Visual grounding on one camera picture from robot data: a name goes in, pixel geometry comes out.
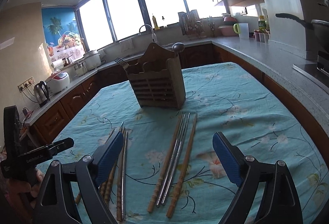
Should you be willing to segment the wooden chopstick group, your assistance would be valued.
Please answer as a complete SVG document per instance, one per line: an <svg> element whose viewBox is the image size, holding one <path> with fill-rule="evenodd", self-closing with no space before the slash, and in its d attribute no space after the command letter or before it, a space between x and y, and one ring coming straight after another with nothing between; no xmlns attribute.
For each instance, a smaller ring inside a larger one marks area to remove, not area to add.
<svg viewBox="0 0 329 224"><path fill-rule="evenodd" d="M117 221L123 221L122 217L122 178L123 178L123 152L124 146L122 147L121 153L119 154L119 165L118 165L118 179L117 179Z"/></svg>

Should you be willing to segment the steel chopstick group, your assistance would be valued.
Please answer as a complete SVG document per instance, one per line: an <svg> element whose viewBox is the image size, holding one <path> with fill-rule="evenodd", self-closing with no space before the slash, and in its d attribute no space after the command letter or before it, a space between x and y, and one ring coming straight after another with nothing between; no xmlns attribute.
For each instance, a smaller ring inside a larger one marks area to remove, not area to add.
<svg viewBox="0 0 329 224"><path fill-rule="evenodd" d="M126 176L126 167L127 167L127 151L128 151L128 131L124 129L124 145L123 145L123 164L122 164L122 201L121 201L121 217L122 221L125 220L125 176Z"/></svg>

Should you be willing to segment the lower wooden base cabinets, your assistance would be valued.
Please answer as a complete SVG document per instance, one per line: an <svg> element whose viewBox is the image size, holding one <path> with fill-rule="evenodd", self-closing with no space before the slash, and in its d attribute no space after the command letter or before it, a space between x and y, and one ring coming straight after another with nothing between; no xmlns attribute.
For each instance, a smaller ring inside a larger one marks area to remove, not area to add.
<svg viewBox="0 0 329 224"><path fill-rule="evenodd" d="M180 55L184 68L199 67L207 64L232 62L240 65L256 80L273 93L285 107L295 116L318 147L324 161L328 161L328 132L324 131L319 120L302 101L301 93L292 94L276 76L271 76L264 68L258 68L256 63L238 52L230 52L214 43L188 47ZM55 137L68 125L70 120L99 92L103 87L124 82L127 76L118 65L88 76L76 86L68 89L67 93L60 92L59 100L47 103L42 107L40 116L29 124L31 140L36 145L52 142Z"/></svg>

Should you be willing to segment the white red rice cooker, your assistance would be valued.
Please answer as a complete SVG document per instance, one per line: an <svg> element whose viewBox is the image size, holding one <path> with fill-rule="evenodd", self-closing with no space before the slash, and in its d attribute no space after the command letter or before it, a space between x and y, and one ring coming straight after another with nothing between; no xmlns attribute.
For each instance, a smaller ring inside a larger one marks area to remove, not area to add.
<svg viewBox="0 0 329 224"><path fill-rule="evenodd" d="M70 84L67 72L56 72L46 79L47 86L53 95L63 91Z"/></svg>

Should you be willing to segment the teal floral tablecloth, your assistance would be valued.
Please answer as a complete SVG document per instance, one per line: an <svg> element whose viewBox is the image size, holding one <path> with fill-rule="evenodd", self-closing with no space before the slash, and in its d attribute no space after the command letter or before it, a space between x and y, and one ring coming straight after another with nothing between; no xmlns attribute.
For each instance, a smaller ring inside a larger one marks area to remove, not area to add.
<svg viewBox="0 0 329 224"><path fill-rule="evenodd" d="M147 207L165 160L179 112L139 106L128 81L102 88L59 134L74 146L59 153L61 163L92 154L112 131L128 131L125 179L126 223L218 223L234 198L232 184L214 152L212 137L222 132L245 155L264 163L286 162L311 223L328 201L328 167L288 109L259 81L234 63L183 70L186 100L195 136L179 200L172 218L167 207Z"/></svg>

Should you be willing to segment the white slow cooker pot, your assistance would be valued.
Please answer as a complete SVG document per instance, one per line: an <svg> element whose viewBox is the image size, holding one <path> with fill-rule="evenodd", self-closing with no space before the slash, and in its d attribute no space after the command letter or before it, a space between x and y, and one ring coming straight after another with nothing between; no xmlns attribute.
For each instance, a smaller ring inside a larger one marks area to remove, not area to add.
<svg viewBox="0 0 329 224"><path fill-rule="evenodd" d="M102 65L100 53L98 53L98 50L91 50L84 53L83 58L85 67L88 71L94 70L95 68L100 67Z"/></svg>

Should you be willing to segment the tropical fruit poster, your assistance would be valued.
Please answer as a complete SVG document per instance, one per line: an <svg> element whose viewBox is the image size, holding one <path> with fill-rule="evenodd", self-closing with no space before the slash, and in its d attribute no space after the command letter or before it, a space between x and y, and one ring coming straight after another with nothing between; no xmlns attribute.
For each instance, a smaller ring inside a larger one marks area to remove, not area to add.
<svg viewBox="0 0 329 224"><path fill-rule="evenodd" d="M80 60L85 47L80 36L75 10L72 7L42 8L46 47L51 62L70 57Z"/></svg>

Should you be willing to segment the wooden utensil holder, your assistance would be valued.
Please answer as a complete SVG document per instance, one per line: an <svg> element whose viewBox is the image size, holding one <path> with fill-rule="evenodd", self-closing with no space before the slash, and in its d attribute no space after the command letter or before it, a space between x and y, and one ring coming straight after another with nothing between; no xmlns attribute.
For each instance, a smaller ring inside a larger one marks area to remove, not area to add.
<svg viewBox="0 0 329 224"><path fill-rule="evenodd" d="M141 107L181 109L186 99L179 55L150 43L134 65L125 70Z"/></svg>

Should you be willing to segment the pink basin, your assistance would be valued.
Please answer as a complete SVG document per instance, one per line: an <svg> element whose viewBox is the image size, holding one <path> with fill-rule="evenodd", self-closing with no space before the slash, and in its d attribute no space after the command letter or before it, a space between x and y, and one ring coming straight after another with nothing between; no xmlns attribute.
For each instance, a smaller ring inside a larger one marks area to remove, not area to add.
<svg viewBox="0 0 329 224"><path fill-rule="evenodd" d="M223 36L237 36L233 26L237 23L236 18L228 16L224 17L224 21L221 26L218 27Z"/></svg>

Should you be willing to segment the black frying pan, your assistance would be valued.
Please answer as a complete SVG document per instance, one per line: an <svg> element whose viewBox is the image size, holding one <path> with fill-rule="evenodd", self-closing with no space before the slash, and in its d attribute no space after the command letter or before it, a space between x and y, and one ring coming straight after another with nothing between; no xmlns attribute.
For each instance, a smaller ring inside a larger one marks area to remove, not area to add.
<svg viewBox="0 0 329 224"><path fill-rule="evenodd" d="M328 21L324 20L311 20L311 22L307 22L305 20L301 20L299 17L295 15L291 15L289 13L276 13L276 17L280 19L290 19L294 20L297 23L301 24L305 29L312 30L317 39L319 40L323 49L328 52L329 47L329 30L328 30Z"/></svg>

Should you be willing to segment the dark ladle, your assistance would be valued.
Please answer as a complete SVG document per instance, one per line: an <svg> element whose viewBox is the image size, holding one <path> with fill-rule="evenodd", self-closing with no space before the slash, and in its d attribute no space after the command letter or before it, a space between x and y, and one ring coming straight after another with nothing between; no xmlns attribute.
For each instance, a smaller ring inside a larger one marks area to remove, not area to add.
<svg viewBox="0 0 329 224"><path fill-rule="evenodd" d="M181 53L182 51L184 51L185 49L185 45L181 42L177 42L177 43L174 43L172 45L172 51L174 52L175 54L175 57L177 57L179 55L179 53Z"/></svg>

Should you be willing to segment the chrome sink faucet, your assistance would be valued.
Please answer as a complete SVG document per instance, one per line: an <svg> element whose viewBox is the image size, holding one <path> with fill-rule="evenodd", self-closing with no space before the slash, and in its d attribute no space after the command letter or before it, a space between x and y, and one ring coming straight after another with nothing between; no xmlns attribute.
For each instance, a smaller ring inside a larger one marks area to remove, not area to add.
<svg viewBox="0 0 329 224"><path fill-rule="evenodd" d="M139 30L138 30L138 34L141 35L141 33L142 33L141 29L142 29L143 27L146 29L146 32L147 32L147 31L150 31L150 32L151 32L152 42L157 43L157 42L158 42L158 40L157 40L157 36L156 36L156 34L155 34L155 32L154 32L154 30L153 30L153 28L152 28L152 26L151 26L150 24L144 24L144 25L142 25L142 26L139 28Z"/></svg>

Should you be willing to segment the yellow dish soap bottle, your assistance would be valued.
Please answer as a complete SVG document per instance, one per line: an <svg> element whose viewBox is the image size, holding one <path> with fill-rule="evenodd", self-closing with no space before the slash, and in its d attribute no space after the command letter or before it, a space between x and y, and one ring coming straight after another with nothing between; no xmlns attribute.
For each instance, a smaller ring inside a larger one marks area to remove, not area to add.
<svg viewBox="0 0 329 224"><path fill-rule="evenodd" d="M155 17L154 15L152 15L152 21L153 21L153 24L154 24L154 29L155 29L155 30L159 30L160 27L158 26L158 23L157 23L156 17Z"/></svg>

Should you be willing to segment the dish drying rack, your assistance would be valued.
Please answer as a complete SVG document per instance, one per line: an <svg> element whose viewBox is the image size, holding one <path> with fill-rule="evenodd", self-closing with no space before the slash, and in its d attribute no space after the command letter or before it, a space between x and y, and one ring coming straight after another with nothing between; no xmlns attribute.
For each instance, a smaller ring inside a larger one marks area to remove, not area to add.
<svg viewBox="0 0 329 224"><path fill-rule="evenodd" d="M198 11L179 12L179 26L183 36L205 37L204 26L199 18Z"/></svg>

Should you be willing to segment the wall power socket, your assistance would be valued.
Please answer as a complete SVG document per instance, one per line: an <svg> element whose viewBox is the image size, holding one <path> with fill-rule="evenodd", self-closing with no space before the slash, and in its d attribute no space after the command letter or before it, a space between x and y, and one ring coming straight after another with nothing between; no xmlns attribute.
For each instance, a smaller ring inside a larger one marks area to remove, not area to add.
<svg viewBox="0 0 329 224"><path fill-rule="evenodd" d="M18 90L20 92L24 91L26 88L30 87L35 83L34 78L30 77L29 79L25 80L23 83L18 85Z"/></svg>

